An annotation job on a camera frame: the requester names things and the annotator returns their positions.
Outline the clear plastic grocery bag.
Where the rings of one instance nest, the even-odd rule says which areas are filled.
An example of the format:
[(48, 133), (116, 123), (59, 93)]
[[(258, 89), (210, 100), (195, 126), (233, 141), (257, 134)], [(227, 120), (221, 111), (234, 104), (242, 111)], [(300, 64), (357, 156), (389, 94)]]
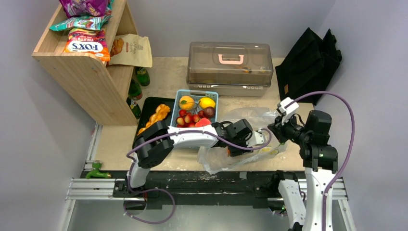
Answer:
[[(258, 132), (261, 128), (266, 128), (274, 124), (275, 119), (280, 114), (276, 110), (267, 107), (244, 107), (233, 109), (227, 112), (220, 121), (237, 122), (246, 119), (251, 125), (253, 131)], [(248, 147), (259, 147), (264, 143), (267, 146), (256, 150), (242, 150), (235, 147), (201, 147), (198, 151), (198, 163), (209, 174), (215, 174), (220, 171), (226, 171), (246, 164), (256, 163), (264, 160), (270, 160), (278, 154), (286, 151), (287, 144), (280, 143), (274, 134), (261, 131), (262, 137), (260, 144), (255, 144), (255, 138), (245, 138), (244, 143)]]

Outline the orange green mango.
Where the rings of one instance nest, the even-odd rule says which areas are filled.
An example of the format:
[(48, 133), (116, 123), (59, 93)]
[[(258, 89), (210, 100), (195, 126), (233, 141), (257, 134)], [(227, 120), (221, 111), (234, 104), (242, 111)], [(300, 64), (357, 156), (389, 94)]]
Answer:
[(196, 122), (195, 123), (195, 127), (196, 128), (198, 128), (198, 127), (204, 127), (204, 126), (207, 126), (207, 125), (211, 125), (211, 121), (209, 120), (209, 119), (207, 119), (207, 118), (201, 118), (198, 122)]

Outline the red lychee bunch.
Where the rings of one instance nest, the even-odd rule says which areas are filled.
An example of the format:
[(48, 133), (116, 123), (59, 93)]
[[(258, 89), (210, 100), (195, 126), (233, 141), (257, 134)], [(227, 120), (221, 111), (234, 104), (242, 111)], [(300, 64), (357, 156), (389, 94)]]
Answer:
[(181, 109), (179, 110), (178, 117), (176, 118), (176, 126), (177, 127), (195, 127), (196, 124), (204, 118), (204, 112), (199, 111), (196, 114), (188, 112), (187, 110)]

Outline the black fabric tote bag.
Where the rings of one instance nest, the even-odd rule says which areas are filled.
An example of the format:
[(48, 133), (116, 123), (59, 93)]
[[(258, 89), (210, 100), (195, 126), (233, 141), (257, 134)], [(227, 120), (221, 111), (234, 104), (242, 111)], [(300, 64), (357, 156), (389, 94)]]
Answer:
[(276, 66), (280, 100), (325, 91), (342, 61), (330, 29), (324, 38), (307, 28), (282, 63)]

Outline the orange twisted bread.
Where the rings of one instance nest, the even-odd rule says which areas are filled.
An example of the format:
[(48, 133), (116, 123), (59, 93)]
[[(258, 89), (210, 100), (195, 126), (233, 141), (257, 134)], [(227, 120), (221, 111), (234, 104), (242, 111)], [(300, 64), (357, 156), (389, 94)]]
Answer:
[(170, 112), (170, 107), (165, 105), (165, 104), (160, 104), (157, 106), (155, 113), (152, 114), (149, 118), (149, 121), (146, 123), (145, 127), (141, 128), (138, 132), (137, 135), (141, 134), (144, 132), (147, 128), (149, 128), (152, 124), (164, 120), (168, 113)]

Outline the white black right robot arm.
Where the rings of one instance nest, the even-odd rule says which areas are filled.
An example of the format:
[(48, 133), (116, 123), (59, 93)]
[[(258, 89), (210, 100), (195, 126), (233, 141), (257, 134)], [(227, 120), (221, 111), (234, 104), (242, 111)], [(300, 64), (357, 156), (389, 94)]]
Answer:
[(332, 117), (323, 111), (309, 112), (305, 125), (296, 116), (285, 121), (275, 119), (268, 128), (278, 141), (292, 141), (300, 147), (306, 177), (306, 194), (302, 195), (295, 173), (278, 170), (266, 189), (281, 196), (286, 206), (291, 231), (331, 231), (332, 187), (338, 170), (338, 152), (328, 144)]

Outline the dark brown fruit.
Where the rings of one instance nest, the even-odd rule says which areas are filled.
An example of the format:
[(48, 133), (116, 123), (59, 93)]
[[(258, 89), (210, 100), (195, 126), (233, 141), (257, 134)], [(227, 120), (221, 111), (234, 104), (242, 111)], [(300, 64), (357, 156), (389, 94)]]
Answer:
[(213, 118), (216, 115), (216, 110), (214, 107), (206, 107), (205, 109), (203, 109), (203, 115), (206, 118)]

